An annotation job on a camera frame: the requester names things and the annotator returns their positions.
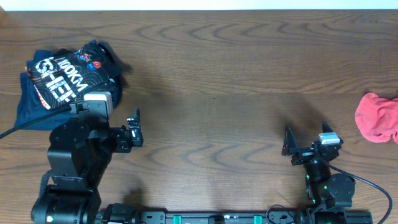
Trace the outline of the red t-shirt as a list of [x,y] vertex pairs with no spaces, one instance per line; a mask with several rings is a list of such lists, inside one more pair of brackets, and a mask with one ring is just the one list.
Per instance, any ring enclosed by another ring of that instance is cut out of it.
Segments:
[[368,141],[397,143],[397,98],[381,98],[375,93],[365,94],[356,109],[354,120]]

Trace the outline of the black orange patterned jersey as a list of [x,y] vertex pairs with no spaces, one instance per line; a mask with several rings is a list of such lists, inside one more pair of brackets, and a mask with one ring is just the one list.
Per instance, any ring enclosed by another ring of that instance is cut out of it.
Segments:
[[110,51],[95,40],[72,52],[61,49],[51,56],[27,64],[42,106],[57,110],[92,91],[120,91],[121,67]]

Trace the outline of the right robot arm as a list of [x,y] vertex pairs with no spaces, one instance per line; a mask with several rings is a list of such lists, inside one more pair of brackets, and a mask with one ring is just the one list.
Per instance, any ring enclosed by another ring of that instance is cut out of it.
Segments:
[[330,161],[339,156],[343,140],[324,122],[318,140],[309,147],[298,147],[293,132],[285,127],[283,156],[290,156],[293,166],[306,172],[307,198],[313,206],[295,214],[295,223],[346,223],[345,209],[352,207],[355,180],[330,171]]

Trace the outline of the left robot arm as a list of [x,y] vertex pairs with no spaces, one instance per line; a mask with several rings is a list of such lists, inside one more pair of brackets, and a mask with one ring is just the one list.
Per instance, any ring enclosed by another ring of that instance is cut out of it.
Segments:
[[140,223],[139,212],[115,203],[100,210],[98,186],[114,153],[129,153],[144,139],[140,110],[127,125],[109,125],[111,104],[105,101],[70,103],[71,118],[50,133],[47,158],[51,169],[41,180],[31,211],[34,223]]

